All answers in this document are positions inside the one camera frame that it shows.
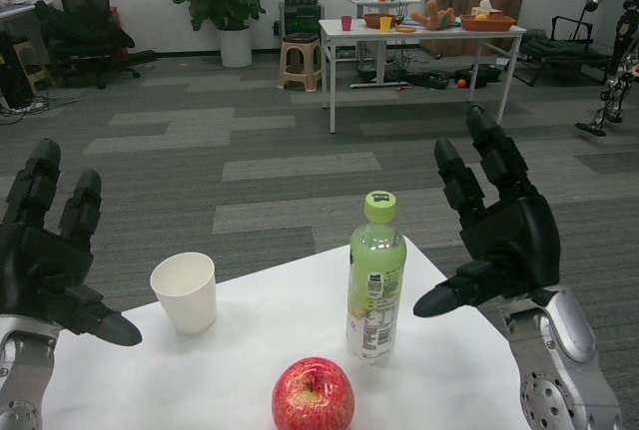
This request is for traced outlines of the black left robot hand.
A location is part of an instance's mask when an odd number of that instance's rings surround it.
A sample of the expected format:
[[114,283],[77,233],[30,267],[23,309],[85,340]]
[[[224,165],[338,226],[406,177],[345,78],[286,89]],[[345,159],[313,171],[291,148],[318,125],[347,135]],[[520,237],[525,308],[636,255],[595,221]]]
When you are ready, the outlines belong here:
[[85,284],[101,216],[100,175],[87,170],[67,199],[59,232],[45,229],[60,176],[61,150],[41,140],[18,172],[1,219],[1,313],[43,320],[80,335],[135,346],[140,330]]

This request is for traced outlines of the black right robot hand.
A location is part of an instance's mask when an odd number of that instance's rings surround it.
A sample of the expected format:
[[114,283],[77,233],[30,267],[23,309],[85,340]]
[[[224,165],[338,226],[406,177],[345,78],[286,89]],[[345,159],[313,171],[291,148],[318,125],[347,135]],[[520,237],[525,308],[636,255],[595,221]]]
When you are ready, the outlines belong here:
[[559,281],[558,228],[548,201],[530,181],[517,146],[477,105],[468,110],[466,126],[498,199],[487,206],[473,170],[450,140],[437,140],[434,156],[443,193],[458,213],[460,236],[472,260],[416,302],[413,313],[421,318]]

